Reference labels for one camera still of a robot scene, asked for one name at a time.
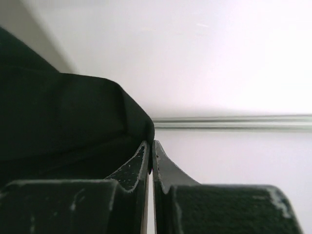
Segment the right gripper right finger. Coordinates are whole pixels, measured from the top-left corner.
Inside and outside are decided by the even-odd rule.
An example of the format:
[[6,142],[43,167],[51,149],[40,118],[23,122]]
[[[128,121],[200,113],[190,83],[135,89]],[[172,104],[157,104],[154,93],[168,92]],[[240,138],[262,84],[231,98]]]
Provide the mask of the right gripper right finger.
[[300,234],[287,197],[271,185],[200,184],[154,141],[157,234]]

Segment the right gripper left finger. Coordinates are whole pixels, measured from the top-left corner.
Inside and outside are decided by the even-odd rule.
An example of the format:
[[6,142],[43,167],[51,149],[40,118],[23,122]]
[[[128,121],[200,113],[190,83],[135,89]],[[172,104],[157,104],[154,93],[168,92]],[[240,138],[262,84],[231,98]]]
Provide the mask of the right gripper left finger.
[[0,192],[3,234],[144,234],[149,144],[104,179],[14,180]]

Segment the black t shirt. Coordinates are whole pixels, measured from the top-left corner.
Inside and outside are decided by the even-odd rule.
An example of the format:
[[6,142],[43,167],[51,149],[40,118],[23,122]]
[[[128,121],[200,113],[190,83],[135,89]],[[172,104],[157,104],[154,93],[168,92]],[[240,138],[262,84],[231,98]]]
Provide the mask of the black t shirt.
[[150,117],[120,85],[61,73],[1,29],[1,185],[105,178],[154,135]]

